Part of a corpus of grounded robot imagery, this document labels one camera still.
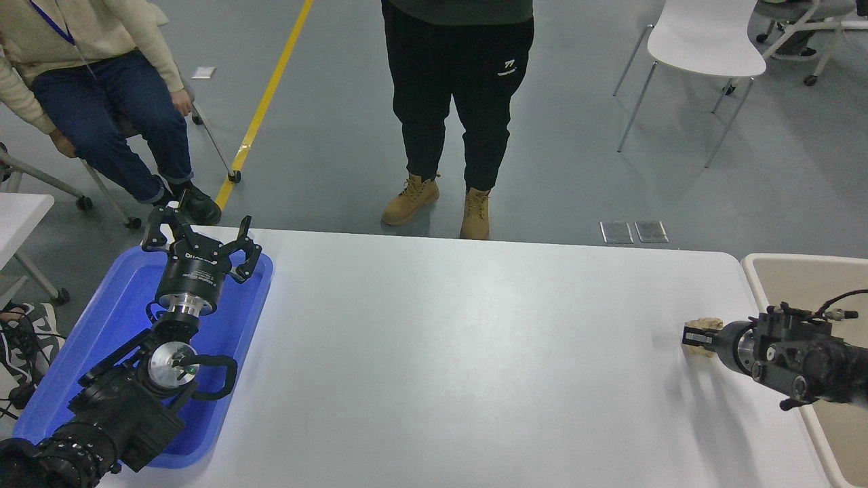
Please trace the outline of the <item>black right gripper body drum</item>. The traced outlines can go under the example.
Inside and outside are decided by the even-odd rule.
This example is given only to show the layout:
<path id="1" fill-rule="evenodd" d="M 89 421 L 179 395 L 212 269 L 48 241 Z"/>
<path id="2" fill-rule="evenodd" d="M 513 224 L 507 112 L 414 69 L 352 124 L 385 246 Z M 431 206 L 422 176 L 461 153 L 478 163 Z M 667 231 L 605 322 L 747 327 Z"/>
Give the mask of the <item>black right gripper body drum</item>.
<path id="1" fill-rule="evenodd" d="M 730 370 L 740 370 L 738 360 L 738 340 L 740 339 L 740 322 L 724 325 L 715 332 L 712 339 L 713 351 L 718 359 Z"/>

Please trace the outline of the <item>black left gripper body drum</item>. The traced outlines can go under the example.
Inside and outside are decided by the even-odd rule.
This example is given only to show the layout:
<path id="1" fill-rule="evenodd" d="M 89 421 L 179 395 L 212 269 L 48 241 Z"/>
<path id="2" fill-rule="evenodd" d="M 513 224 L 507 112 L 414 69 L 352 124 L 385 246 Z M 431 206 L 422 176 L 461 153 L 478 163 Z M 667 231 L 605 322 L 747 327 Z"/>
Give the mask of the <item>black left gripper body drum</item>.
<path id="1" fill-rule="evenodd" d="M 229 273 L 229 257 L 196 256 L 186 251 L 167 251 L 167 265 L 156 289 L 156 302 L 171 308 L 172 300 L 193 296 L 201 303 L 201 311 L 216 311 Z"/>

